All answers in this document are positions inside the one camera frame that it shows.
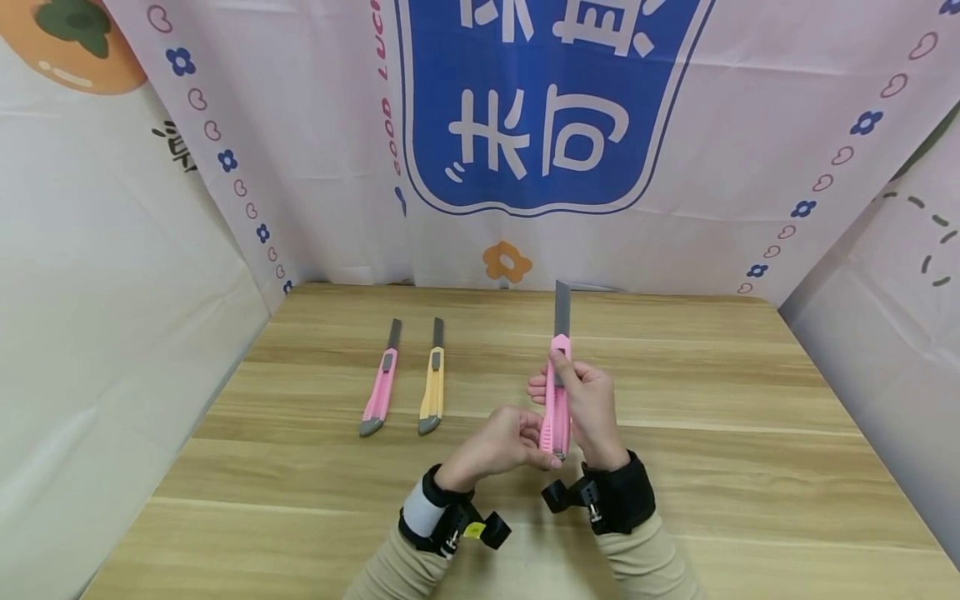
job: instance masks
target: wrist brace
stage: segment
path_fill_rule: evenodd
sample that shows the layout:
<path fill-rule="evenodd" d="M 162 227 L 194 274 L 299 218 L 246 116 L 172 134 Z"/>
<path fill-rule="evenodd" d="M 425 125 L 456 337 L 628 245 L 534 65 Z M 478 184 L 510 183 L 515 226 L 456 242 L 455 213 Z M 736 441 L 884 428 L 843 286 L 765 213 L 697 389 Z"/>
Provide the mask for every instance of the wrist brace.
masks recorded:
<path fill-rule="evenodd" d="M 400 509 L 400 534 L 415 548 L 447 560 L 453 558 L 463 538 L 474 538 L 496 550 L 511 530 L 497 513 L 486 519 L 470 502 L 473 490 L 466 493 L 442 490 L 434 481 L 440 465 L 423 475 Z"/>
<path fill-rule="evenodd" d="M 583 464 L 584 476 L 568 488 L 557 480 L 540 495 L 551 513 L 562 513 L 571 506 L 587 509 L 590 528 L 601 536 L 608 533 L 630 534 L 653 516 L 657 509 L 654 489 L 647 469 L 633 451 L 630 463 L 615 471 L 599 470 Z"/>

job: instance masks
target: white chinese character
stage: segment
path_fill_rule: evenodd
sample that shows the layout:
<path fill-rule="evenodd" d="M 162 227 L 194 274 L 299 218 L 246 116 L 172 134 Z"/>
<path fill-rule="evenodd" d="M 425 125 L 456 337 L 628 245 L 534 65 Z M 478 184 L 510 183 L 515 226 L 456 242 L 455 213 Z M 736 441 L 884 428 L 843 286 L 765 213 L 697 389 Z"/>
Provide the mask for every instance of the white chinese character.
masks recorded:
<path fill-rule="evenodd" d="M 553 141 L 553 115 L 564 108 L 589 108 L 610 116 L 613 130 L 607 136 L 614 144 L 623 139 L 630 125 L 630 115 L 616 102 L 597 98 L 588 94 L 557 95 L 557 86 L 551 84 L 546 90 L 546 113 L 543 117 L 543 176 L 550 173 L 550 146 Z M 582 135 L 590 140 L 590 156 L 571 158 L 566 155 L 566 144 L 574 135 Z M 554 166 L 571 171 L 589 171 L 600 163 L 604 151 L 604 136 L 599 128 L 587 123 L 567 123 L 557 134 L 557 152 L 553 156 Z"/>
<path fill-rule="evenodd" d="M 595 5 L 584 11 L 584 20 L 580 20 L 581 4 Z M 564 44 L 572 44 L 575 39 L 611 46 L 613 53 L 625 57 L 630 52 L 630 43 L 642 56 L 653 52 L 654 43 L 643 32 L 634 35 L 636 18 L 640 13 L 641 0 L 566 0 L 566 14 L 563 21 L 553 24 L 553 35 Z M 643 14 L 649 16 L 657 11 L 666 0 L 646 0 L 643 2 Z M 616 13 L 622 12 L 620 28 L 615 28 Z"/>
<path fill-rule="evenodd" d="M 487 124 L 475 123 L 473 121 L 473 92 L 465 89 L 460 96 L 460 120 L 453 121 L 449 125 L 450 132 L 460 136 L 460 154 L 463 162 L 470 164 L 473 162 L 473 137 L 487 138 L 487 166 L 493 171 L 500 170 L 500 148 L 503 148 L 503 155 L 510 165 L 514 177 L 522 180 L 527 175 L 527 169 L 523 166 L 519 154 L 516 151 L 520 148 L 526 148 L 530 145 L 530 134 L 508 135 L 501 133 L 499 129 L 500 106 L 499 95 L 496 90 L 490 90 L 487 94 Z M 516 127 L 520 122 L 520 112 L 523 110 L 523 90 L 518 89 L 514 96 L 514 105 L 507 113 L 507 118 L 503 120 L 503 126 L 508 130 Z"/>
<path fill-rule="evenodd" d="M 473 0 L 460 0 L 460 24 L 463 27 L 473 29 L 474 22 L 477 25 L 486 25 L 498 16 L 493 0 L 487 0 L 476 11 L 473 9 Z M 527 0 L 503 0 L 503 17 L 500 19 L 503 41 L 514 41 L 515 21 L 520 22 L 523 36 L 530 41 L 534 35 L 534 22 L 530 18 L 530 12 L 527 11 Z"/>

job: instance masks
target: hand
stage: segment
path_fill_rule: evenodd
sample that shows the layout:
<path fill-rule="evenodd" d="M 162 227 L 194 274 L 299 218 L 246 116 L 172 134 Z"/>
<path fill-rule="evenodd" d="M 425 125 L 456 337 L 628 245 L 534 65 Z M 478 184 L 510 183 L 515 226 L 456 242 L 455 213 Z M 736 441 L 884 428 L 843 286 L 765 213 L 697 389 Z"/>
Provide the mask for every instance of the hand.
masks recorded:
<path fill-rule="evenodd" d="M 543 470 L 560 467 L 560 459 L 538 448 L 543 417 L 515 406 L 502 406 L 461 444 L 437 471 L 442 490 L 469 492 L 478 481 L 521 465 Z"/>
<path fill-rule="evenodd" d="M 573 441 L 584 450 L 591 468 L 617 470 L 630 462 L 616 429 L 613 378 L 587 363 L 571 363 L 557 350 L 550 361 L 566 387 L 566 402 L 573 420 Z M 527 382 L 527 394 L 537 404 L 546 402 L 546 367 Z"/>

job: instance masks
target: wood grain surface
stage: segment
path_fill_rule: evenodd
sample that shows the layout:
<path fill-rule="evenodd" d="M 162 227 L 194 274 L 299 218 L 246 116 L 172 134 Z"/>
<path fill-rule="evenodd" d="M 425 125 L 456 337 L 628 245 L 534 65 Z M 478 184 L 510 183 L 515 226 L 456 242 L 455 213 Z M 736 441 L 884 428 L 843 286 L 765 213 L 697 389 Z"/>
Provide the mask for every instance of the wood grain surface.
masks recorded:
<path fill-rule="evenodd" d="M 394 317 L 390 414 L 361 440 Z M 434 317 L 445 412 L 420 438 Z M 528 406 L 552 328 L 549 293 L 296 288 L 84 600 L 339 599 L 422 473 L 497 406 Z M 624 438 L 711 598 L 960 598 L 960 575 L 768 304 L 576 292 L 571 338 L 613 374 Z M 468 540 L 434 597 L 616 597 L 582 512 L 546 510 L 547 482 L 520 470 L 481 484 L 480 511 L 514 533 L 496 552 Z"/>

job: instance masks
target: white fabric backdrop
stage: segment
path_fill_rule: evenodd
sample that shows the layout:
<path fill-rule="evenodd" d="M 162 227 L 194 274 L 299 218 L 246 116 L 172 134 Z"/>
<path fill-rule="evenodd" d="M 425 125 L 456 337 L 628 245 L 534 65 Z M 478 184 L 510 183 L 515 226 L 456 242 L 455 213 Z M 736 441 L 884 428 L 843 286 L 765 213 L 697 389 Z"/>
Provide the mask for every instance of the white fabric backdrop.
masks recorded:
<path fill-rule="evenodd" d="M 317 278 L 779 304 L 960 97 L 953 0 L 108 4 L 271 308 Z M 621 48 L 564 43 L 589 7 Z M 551 135 L 552 84 L 595 98 Z"/>
<path fill-rule="evenodd" d="M 63 600 L 268 313 L 119 31 L 99 59 L 33 4 L 0 3 L 0 598 Z"/>
<path fill-rule="evenodd" d="M 783 306 L 960 564 L 960 126 L 891 182 Z"/>

